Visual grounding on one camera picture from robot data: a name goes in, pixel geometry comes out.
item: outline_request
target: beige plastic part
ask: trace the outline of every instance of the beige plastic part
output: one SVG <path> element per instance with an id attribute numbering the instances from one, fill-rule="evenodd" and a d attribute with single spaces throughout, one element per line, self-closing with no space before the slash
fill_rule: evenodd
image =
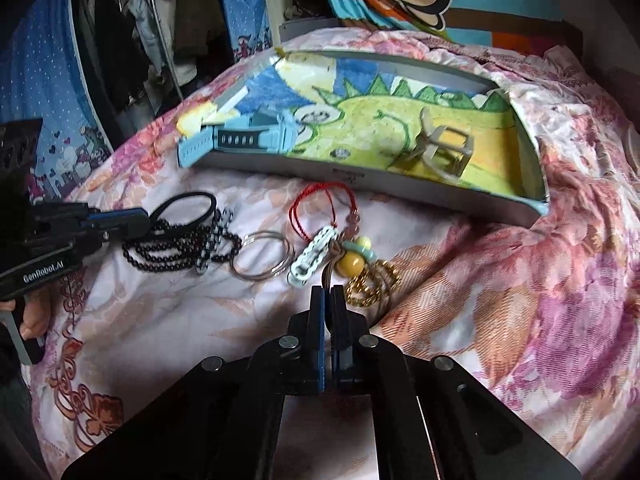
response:
<path id="1" fill-rule="evenodd" d="M 465 171 L 466 165 L 471 160 L 471 156 L 474 154 L 473 135 L 464 130 L 459 130 L 445 124 L 435 128 L 433 126 L 433 121 L 431 121 L 431 114 L 426 107 L 420 111 L 420 124 L 422 125 L 422 130 L 418 136 L 415 137 L 415 148 L 410 157 L 420 157 L 424 165 L 433 171 L 433 173 L 437 174 L 447 182 L 457 184 L 460 181 L 463 171 Z M 465 137 L 464 145 L 454 146 L 448 142 L 441 141 L 440 137 L 447 130 Z M 455 162 L 451 172 L 445 171 L 434 164 L 433 156 L 439 148 L 442 150 L 449 150 L 453 154 L 460 155 L 460 157 L 454 156 Z"/>

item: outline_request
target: pink bead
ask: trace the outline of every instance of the pink bead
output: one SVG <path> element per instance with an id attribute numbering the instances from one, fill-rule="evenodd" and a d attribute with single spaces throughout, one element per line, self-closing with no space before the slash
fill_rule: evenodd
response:
<path id="1" fill-rule="evenodd" d="M 347 224 L 359 224 L 360 223 L 360 215 L 358 213 L 350 213 L 347 216 Z"/>
<path id="2" fill-rule="evenodd" d="M 344 239 L 345 240 L 353 240 L 358 233 L 360 232 L 360 228 L 357 225 L 347 225 L 344 229 Z"/>

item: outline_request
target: metal ring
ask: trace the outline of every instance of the metal ring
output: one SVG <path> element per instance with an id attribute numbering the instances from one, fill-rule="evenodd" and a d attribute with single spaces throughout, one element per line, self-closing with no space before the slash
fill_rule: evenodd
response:
<path id="1" fill-rule="evenodd" d="M 293 263 L 293 259 L 296 257 L 296 251 L 291 242 L 289 242 L 282 233 L 277 231 L 256 231 L 255 233 L 248 234 L 242 239 L 242 248 L 244 249 L 247 245 L 254 243 L 256 240 L 263 240 L 265 238 L 279 240 L 283 243 L 286 249 L 286 254 L 283 259 L 276 266 L 271 267 L 271 269 L 265 270 L 264 272 L 260 272 L 259 274 L 245 274 L 244 272 L 240 272 L 236 269 L 236 258 L 239 255 L 233 256 L 229 260 L 229 265 L 231 266 L 231 271 L 238 278 L 242 278 L 248 282 L 263 282 L 264 280 L 281 275 Z"/>

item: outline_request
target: finger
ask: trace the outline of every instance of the finger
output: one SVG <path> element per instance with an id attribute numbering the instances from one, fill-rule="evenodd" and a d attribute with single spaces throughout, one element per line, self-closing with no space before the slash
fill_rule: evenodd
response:
<path id="1" fill-rule="evenodd" d="M 47 333 L 49 321 L 42 321 L 34 326 L 27 327 L 24 323 L 20 325 L 20 335 L 22 339 L 31 339 L 32 337 L 40 337 Z"/>
<path id="2" fill-rule="evenodd" d="M 0 301 L 0 310 L 13 310 L 15 308 L 15 300 Z"/>
<path id="3" fill-rule="evenodd" d="M 24 307 L 20 335 L 23 339 L 38 337 L 46 332 L 51 315 L 49 291 L 46 288 L 34 291 L 27 296 Z"/>

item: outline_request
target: floral bedsheet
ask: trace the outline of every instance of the floral bedsheet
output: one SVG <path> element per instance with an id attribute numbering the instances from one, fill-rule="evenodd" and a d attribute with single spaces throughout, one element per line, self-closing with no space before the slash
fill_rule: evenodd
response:
<path id="1" fill-rule="evenodd" d="M 528 230 L 357 193 L 363 233 L 403 278 L 373 332 L 410 355 L 450 354 L 586 478 L 608 477 L 640 433 L 640 180 L 622 141 L 638 134 L 615 101 L 561 47 L 524 57 L 359 29 L 317 31 L 292 44 L 424 59 L 509 91 L 540 146 L 549 215 Z M 287 209 L 305 182 L 177 167 L 177 116 L 220 94 L 246 66 L 140 131 L 70 198 L 153 210 L 178 192 L 208 190 L 234 208 L 239 234 L 272 229 L 293 240 Z M 326 222 L 322 200 L 300 212 L 311 227 Z M 170 212 L 171 221 L 189 217 Z M 256 257 L 272 251 L 264 246 Z M 251 284 L 226 266 L 204 277 L 145 274 L 117 244 L 96 254 L 56 285 L 46 357 L 24 371 L 53 478 L 204 357 L 240 358 L 282 334 L 317 282 L 300 290 L 283 276 Z M 357 400 L 287 401 L 274 478 L 376 478 L 367 409 Z"/>

